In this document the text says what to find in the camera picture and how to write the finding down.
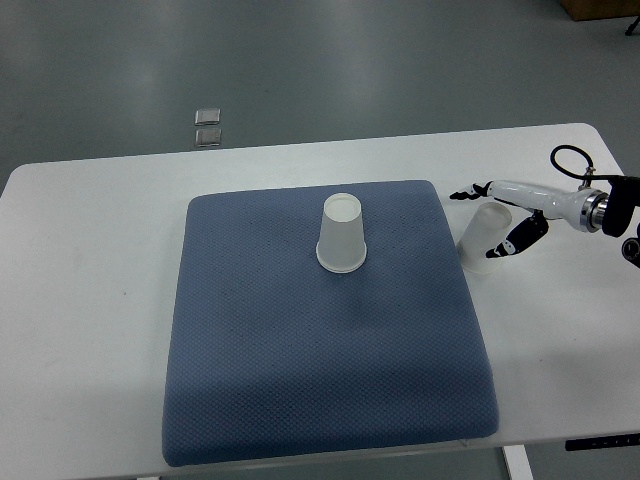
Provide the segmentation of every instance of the translucent plastic cup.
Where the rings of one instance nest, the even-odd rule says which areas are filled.
[[[360,200],[349,193],[336,193],[324,202],[318,262],[333,273],[358,269],[367,257]]]
[[[495,202],[480,205],[456,245],[463,268],[483,274],[498,268],[502,258],[487,258],[486,253],[506,238],[509,225],[511,212],[504,205]]]

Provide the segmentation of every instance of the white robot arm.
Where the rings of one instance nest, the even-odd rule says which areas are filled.
[[[560,167],[555,155],[569,149],[582,154],[589,167],[585,175],[576,175]],[[485,185],[473,184],[453,193],[454,200],[475,200],[480,197],[494,199],[522,207],[532,212],[531,217],[516,226],[507,238],[493,250],[488,258],[516,255],[540,240],[549,230],[547,220],[564,219],[574,229],[593,233],[601,230],[613,237],[621,236],[629,226],[633,210],[640,206],[640,178],[619,175],[593,175],[593,162],[583,150],[572,145],[560,145],[551,153],[551,163],[566,175],[583,180],[576,192],[567,192],[542,185],[496,180]],[[592,180],[608,180],[611,194],[591,188]],[[640,267],[640,241],[628,239],[622,247],[623,256]]]

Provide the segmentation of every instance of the black cable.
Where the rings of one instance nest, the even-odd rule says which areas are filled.
[[[636,21],[633,22],[631,25],[629,25],[629,28],[627,28],[627,31],[624,32],[624,34],[627,37],[630,37],[631,35],[633,35],[633,31],[636,29],[636,27],[638,26],[638,23],[640,23],[640,15],[638,16],[638,18],[636,18]]]
[[[556,170],[561,171],[568,177],[575,178],[576,180],[613,180],[613,179],[622,177],[622,175],[590,175],[590,174],[578,175],[577,173],[570,172],[566,168],[559,165],[558,161],[556,160],[556,154],[560,150],[572,150],[582,155],[584,159],[587,161],[587,164],[589,165],[589,170],[593,169],[593,160],[591,160],[591,157],[589,156],[589,154],[584,150],[582,150],[581,148],[578,148],[573,145],[558,145],[556,148],[554,148],[551,151],[551,156],[550,156],[551,165],[553,165],[556,168]]]

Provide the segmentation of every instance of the plastic cup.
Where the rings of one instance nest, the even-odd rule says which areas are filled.
[[[362,206],[353,195],[336,193],[325,200],[316,256],[333,273],[353,272],[364,263]]]
[[[460,263],[465,270],[487,274],[502,263],[502,258],[487,258],[507,236],[511,212],[502,204],[488,202],[480,205],[456,245]]]

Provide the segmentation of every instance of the textured fabric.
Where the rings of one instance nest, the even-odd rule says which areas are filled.
[[[362,204],[365,263],[315,246],[324,200]],[[189,205],[167,368],[171,466],[487,436],[492,374],[425,181],[207,195]]]

